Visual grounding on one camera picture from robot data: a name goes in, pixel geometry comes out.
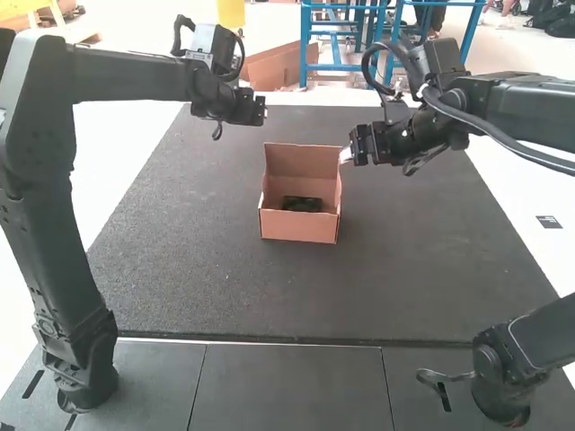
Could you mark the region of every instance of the cable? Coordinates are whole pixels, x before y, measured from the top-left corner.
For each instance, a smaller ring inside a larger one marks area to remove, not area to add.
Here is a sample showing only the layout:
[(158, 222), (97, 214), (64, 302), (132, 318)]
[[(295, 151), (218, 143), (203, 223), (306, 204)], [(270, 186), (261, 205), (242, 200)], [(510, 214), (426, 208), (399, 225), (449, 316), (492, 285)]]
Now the cable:
[(441, 94), (439, 90), (424, 84), (420, 89), (420, 94), (423, 100), (437, 112), (447, 115), (452, 119), (456, 119), (465, 123), (473, 128), (481, 130), (484, 134), (490, 136), (497, 141), (501, 146), (508, 149), (510, 152), (527, 159), (530, 162), (540, 164), (553, 171), (566, 173), (575, 176), (575, 163), (569, 160), (564, 160), (553, 155), (545, 154), (540, 151), (521, 145), (518, 141), (511, 136), (505, 134), (499, 128), (496, 128), (491, 123), (480, 119), (472, 114), (463, 112), (456, 108), (452, 108), (439, 100)]
[(378, 83), (371, 73), (369, 72), (369, 63), (371, 57), (377, 51), (388, 50), (394, 54), (402, 63), (403, 68), (407, 72), (408, 82), (410, 84), (411, 92), (413, 89), (419, 88), (423, 84), (423, 76), (417, 70), (415, 65), (410, 61), (407, 53), (397, 44), (392, 42), (376, 42), (371, 47), (369, 47), (361, 58), (361, 72), (366, 80), (366, 82), (374, 87), (378, 92), (388, 95), (395, 96), (396, 91), (386, 85)]
[(369, 72), (371, 56), (373, 56), (377, 51), (382, 51), (384, 49), (386, 49), (385, 46), (383, 46), (380, 42), (376, 42), (371, 47), (369, 47), (366, 52), (364, 52), (363, 56), (361, 57), (361, 73), (363, 74), (366, 83), (374, 87), (378, 93), (384, 94), (386, 96), (395, 96), (395, 90), (393, 88), (380, 84)]
[(238, 65), (238, 67), (235, 70), (233, 70), (229, 74), (224, 74), (224, 75), (219, 76), (220, 79), (222, 81), (224, 81), (225, 83), (229, 83), (230, 81), (233, 81), (235, 78), (237, 78), (240, 75), (240, 73), (242, 72), (242, 68), (243, 68), (243, 62), (245, 61), (245, 46), (243, 45), (243, 40), (237, 34), (235, 34), (235, 33), (233, 33), (233, 34), (234, 34), (235, 41), (240, 46), (240, 51), (242, 53), (242, 57), (240, 59), (240, 64)]

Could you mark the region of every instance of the blue metal frame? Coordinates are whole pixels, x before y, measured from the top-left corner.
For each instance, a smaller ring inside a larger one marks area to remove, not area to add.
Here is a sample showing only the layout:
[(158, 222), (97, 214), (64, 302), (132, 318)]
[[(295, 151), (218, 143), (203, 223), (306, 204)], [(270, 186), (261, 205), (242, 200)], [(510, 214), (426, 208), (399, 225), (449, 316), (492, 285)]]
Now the blue metal frame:
[[(327, 70), (327, 71), (343, 71), (343, 72), (360, 72), (360, 65), (344, 65), (341, 62), (340, 44), (338, 41), (338, 36), (354, 36), (356, 40), (356, 52), (361, 51), (362, 36), (364, 30), (364, 21), (366, 16), (366, 11), (369, 12), (369, 28), (367, 29), (368, 39), (370, 40), (373, 35), (373, 26), (375, 16), (379, 14), (380, 11), (385, 12), (387, 6), (386, 0), (370, 0), (370, 4), (367, 5), (367, 0), (355, 0), (355, 4), (351, 3), (351, 0), (346, 0), (345, 4), (321, 4), (314, 3), (312, 0), (302, 0), (301, 1), (301, 45), (300, 45), (300, 57), (299, 57), (299, 86), (307, 86), (307, 72), (310, 70)], [(324, 10), (327, 12), (329, 20), (328, 21), (314, 21), (313, 10)], [(353, 19), (350, 17), (350, 11), (354, 11)], [(336, 11), (344, 11), (344, 20), (339, 20), (336, 16)], [(383, 20), (377, 20), (378, 26), (381, 23), (383, 29)], [(350, 26), (349, 31), (342, 30), (315, 30), (314, 26)], [(378, 32), (376, 29), (376, 38), (381, 39), (381, 30)], [(323, 35), (330, 36), (332, 43), (332, 54), (333, 63), (332, 64), (319, 64), (319, 65), (308, 65), (306, 58), (307, 44), (309, 43), (312, 35)]]
[[(471, 2), (447, 2), (447, 1), (435, 1), (435, 0), (423, 0), (422, 2), (415, 2), (412, 0), (397, 0), (397, 5), (395, 7), (395, 17), (394, 25), (392, 29), (392, 41), (397, 41), (400, 35), (401, 21), (403, 6), (410, 4), (413, 6), (427, 6), (423, 14), (423, 25), (421, 29), (421, 36), (423, 39), (427, 38), (429, 24), (431, 22), (431, 10), (435, 6), (466, 6), (472, 7), (472, 13), (467, 23), (467, 28), (465, 30), (464, 39), (461, 43), (461, 62), (465, 64), (467, 55), (469, 54), (469, 48), (471, 47), (471, 42), (473, 41), (473, 35), (475, 34), (475, 29), (477, 28), (477, 22), (482, 12), (482, 8), (485, 5), (484, 0), (474, 0)], [(395, 61), (392, 53), (387, 54), (387, 61), (385, 64), (385, 77), (384, 84), (389, 85), (392, 81), (392, 76), (394, 73), (394, 67), (401, 66), (401, 63)]]
[[(465, 63), (467, 55), (469, 54), (469, 48), (471, 47), (471, 42), (473, 40), (473, 35), (475, 34), (475, 28), (477, 27), (477, 22), (481, 15), (482, 7), (485, 5), (485, 0), (474, 0), (473, 3), (470, 2), (457, 2), (447, 0), (422, 0), (421, 2), (416, 2), (413, 0), (396, 0), (395, 6), (387, 7), (386, 0), (369, 0), (369, 5), (367, 5), (367, 0), (355, 0), (355, 4), (351, 3), (351, 0), (346, 0), (345, 4), (321, 4), (312, 3), (313, 0), (301, 0), (301, 45), (300, 45), (300, 69), (299, 69), (299, 86), (307, 86), (307, 72), (311, 70), (325, 70), (325, 71), (344, 71), (344, 72), (360, 72), (360, 65), (344, 65), (341, 62), (340, 44), (338, 36), (354, 36), (356, 40), (356, 52), (362, 50), (362, 44), (366, 46), (371, 45), (373, 40), (381, 40), (384, 31), (391, 32), (392, 41), (397, 41), (400, 38), (400, 34), (403, 31), (417, 31), (420, 32), (421, 37), (426, 39), (427, 32), (429, 29), (429, 24), (431, 22), (431, 10), (435, 6), (466, 6), (472, 7), (472, 14), (467, 24), (467, 29), (465, 30), (465, 35), (463, 42), (461, 44), (461, 61)], [(426, 10), (423, 14), (423, 24), (422, 28), (418, 29), (416, 26), (402, 26), (402, 14), (403, 7), (405, 5), (413, 6), (426, 6)], [(393, 22), (386, 22), (388, 15), (386, 10), (394, 9), (395, 16)], [(313, 10), (326, 11), (329, 17), (328, 21), (314, 21)], [(339, 20), (336, 16), (335, 11), (344, 11), (344, 20)], [(353, 19), (350, 17), (350, 11), (353, 10)], [(366, 12), (369, 13), (367, 18), (367, 35), (366, 42), (363, 39), (364, 22), (366, 17)], [(374, 28), (374, 21), (377, 17), (377, 24)], [(350, 26), (349, 31), (341, 30), (315, 30), (314, 26)], [(308, 65), (306, 59), (306, 48), (312, 35), (323, 35), (330, 36), (332, 44), (332, 54), (333, 63), (331, 64), (318, 64), (318, 65)], [(379, 54), (375, 53), (376, 61), (379, 59)], [(385, 76), (384, 83), (389, 85), (392, 80), (392, 75), (394, 68), (401, 66), (399, 62), (394, 59), (391, 53), (387, 55), (387, 61), (385, 64)], [(373, 76), (376, 75), (376, 66), (370, 66), (370, 72)]]

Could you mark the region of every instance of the person's leg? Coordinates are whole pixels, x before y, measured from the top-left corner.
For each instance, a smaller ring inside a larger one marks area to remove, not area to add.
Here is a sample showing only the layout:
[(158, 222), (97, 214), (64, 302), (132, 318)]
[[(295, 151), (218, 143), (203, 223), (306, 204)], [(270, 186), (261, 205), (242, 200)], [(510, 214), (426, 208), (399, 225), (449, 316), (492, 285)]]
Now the person's leg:
[(503, 9), (501, 10), (500, 23), (496, 27), (497, 30), (512, 30), (515, 28), (513, 21), (511, 21), (512, 16), (509, 15), (514, 3), (515, 0), (503, 0)]
[(509, 15), (509, 12), (511, 12), (511, 8), (513, 7), (514, 3), (515, 0), (503, 0), (503, 9), (501, 10), (501, 16), (503, 18)]
[(446, 19), (447, 6), (435, 6), (431, 15), (431, 29), (438, 35)]
[(423, 25), (423, 11), (425, 10), (423, 6), (413, 6), (413, 9), (415, 10), (415, 19), (417, 20), (417, 25), (418, 26), (422, 26)]
[(487, 11), (489, 11), (493, 7), (494, 3), (495, 3), (495, 0), (488, 0), (487, 1), (487, 3), (485, 4), (485, 6), (482, 9), (482, 14), (479, 17), (479, 21), (477, 22), (477, 25), (483, 25), (485, 23), (485, 14), (487, 13)]

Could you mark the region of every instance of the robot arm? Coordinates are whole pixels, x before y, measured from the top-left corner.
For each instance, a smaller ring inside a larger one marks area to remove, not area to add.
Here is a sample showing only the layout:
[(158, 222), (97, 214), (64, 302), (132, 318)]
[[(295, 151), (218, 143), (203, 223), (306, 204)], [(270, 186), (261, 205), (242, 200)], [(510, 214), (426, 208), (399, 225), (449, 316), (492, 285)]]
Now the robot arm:
[[(404, 119), (355, 127), (341, 152), (343, 162), (365, 165), (371, 158), (374, 164), (403, 165), (403, 173), (412, 175), (448, 148), (465, 149), (472, 133), (489, 135), (527, 160), (575, 176), (575, 163), (516, 141), (575, 154), (575, 82), (516, 72), (470, 75), (454, 40), (427, 42), (407, 52), (381, 47), (402, 60), (414, 99), (422, 104), (406, 110)], [(366, 65), (376, 50), (366, 52)], [(384, 108), (403, 103), (401, 94), (374, 83), (366, 71), (367, 82), (383, 94)], [(535, 388), (552, 370), (575, 361), (573, 328), (575, 294), (479, 333), (473, 340), (473, 372), (447, 376), (419, 370), (417, 377), (431, 387), (472, 378), (481, 412), (506, 427), (520, 427), (529, 419)]]
[(71, 46), (44, 33), (0, 30), (0, 225), (34, 302), (33, 330), (65, 411), (94, 409), (118, 385), (116, 322), (93, 281), (72, 206), (73, 105), (191, 101), (191, 115), (261, 126), (264, 98), (228, 85), (219, 73), (229, 77), (236, 38), (220, 26), (208, 30), (211, 52), (196, 58)]

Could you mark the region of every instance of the yellow object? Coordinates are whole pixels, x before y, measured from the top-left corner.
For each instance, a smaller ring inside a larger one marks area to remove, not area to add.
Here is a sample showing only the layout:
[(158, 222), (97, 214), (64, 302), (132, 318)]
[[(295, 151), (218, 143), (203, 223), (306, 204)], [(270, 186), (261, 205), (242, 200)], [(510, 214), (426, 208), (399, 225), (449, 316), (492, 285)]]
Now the yellow object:
[(51, 0), (0, 0), (0, 21), (52, 5)]
[(227, 29), (242, 28), (245, 25), (243, 0), (217, 0), (217, 17), (219, 24)]

